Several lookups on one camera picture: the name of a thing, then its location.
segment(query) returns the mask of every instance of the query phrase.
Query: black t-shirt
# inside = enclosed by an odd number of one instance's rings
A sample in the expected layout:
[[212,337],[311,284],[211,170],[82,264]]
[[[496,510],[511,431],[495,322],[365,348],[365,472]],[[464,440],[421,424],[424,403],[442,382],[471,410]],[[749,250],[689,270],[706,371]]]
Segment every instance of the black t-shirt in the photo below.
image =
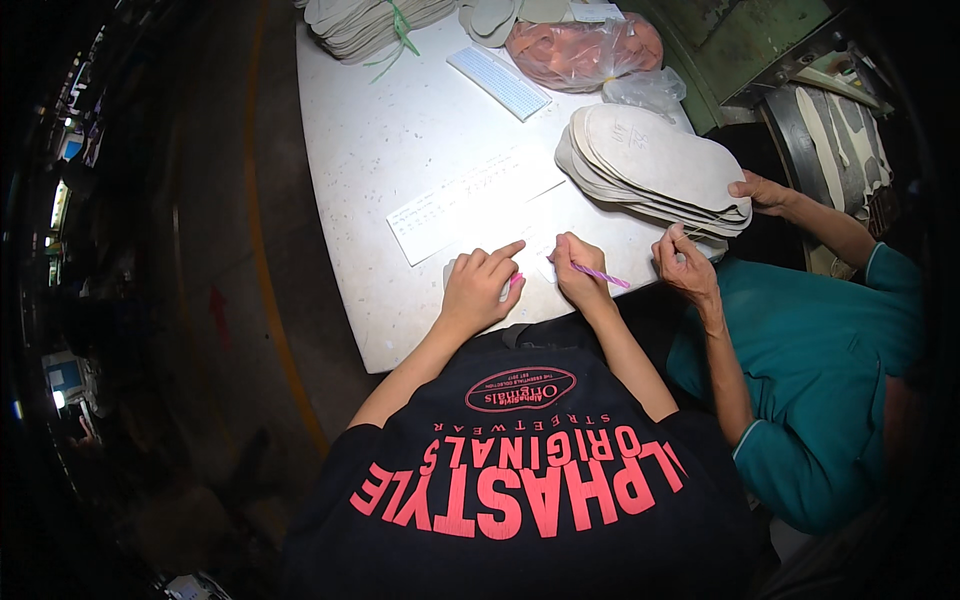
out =
[[757,540],[716,420],[652,422],[576,348],[504,350],[337,440],[281,597],[716,597]]

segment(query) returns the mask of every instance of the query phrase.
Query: plastic bag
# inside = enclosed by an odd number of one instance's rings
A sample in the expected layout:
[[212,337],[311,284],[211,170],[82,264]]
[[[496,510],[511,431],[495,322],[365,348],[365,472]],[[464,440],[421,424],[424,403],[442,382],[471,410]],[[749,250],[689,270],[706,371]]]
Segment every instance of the plastic bag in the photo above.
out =
[[514,64],[544,87],[587,92],[627,73],[659,70],[663,43],[639,14],[603,23],[517,22],[506,47]]
[[665,117],[677,109],[683,98],[686,84],[668,66],[661,71],[632,73],[603,86],[604,102],[642,107]]

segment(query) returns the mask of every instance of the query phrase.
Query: orange material in plastic bag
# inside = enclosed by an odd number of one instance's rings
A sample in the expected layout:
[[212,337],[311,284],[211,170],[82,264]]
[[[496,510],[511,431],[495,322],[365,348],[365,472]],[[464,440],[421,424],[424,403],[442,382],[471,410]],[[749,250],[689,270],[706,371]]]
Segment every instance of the orange material in plastic bag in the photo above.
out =
[[621,75],[659,69],[660,34],[639,14],[623,16],[605,23],[519,21],[507,51],[527,77],[560,91],[593,91]]

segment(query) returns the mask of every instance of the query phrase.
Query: red arrow on floor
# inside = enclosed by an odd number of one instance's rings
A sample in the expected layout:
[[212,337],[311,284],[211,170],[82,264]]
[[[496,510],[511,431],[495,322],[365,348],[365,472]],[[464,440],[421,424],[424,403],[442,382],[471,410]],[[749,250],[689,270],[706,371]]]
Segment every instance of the red arrow on floor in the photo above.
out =
[[220,345],[224,350],[230,349],[230,331],[227,329],[227,315],[224,314],[224,306],[227,305],[227,299],[220,293],[217,286],[210,286],[210,305],[208,310],[213,315],[213,321],[217,325],[217,334],[220,336]]

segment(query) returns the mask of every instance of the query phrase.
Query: purple striped pen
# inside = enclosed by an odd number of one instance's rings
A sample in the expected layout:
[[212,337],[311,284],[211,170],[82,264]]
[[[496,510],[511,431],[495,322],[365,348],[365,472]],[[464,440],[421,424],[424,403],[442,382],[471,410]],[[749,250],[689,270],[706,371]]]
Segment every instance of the purple striped pen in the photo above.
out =
[[587,275],[592,275],[592,276],[594,276],[594,277],[598,277],[598,278],[600,278],[600,279],[603,279],[604,281],[609,281],[609,282],[612,283],[613,285],[619,285],[620,287],[622,287],[622,288],[625,289],[625,290],[629,290],[629,289],[630,289],[630,283],[628,283],[627,281],[624,281],[623,279],[618,279],[617,277],[609,276],[609,275],[607,275],[606,273],[604,273],[603,271],[595,271],[595,270],[591,269],[590,267],[584,267],[584,266],[581,266],[581,265],[578,265],[578,264],[572,263],[572,262],[570,263],[570,266],[573,267],[574,269],[576,269],[577,271],[579,271],[580,273],[586,273]]

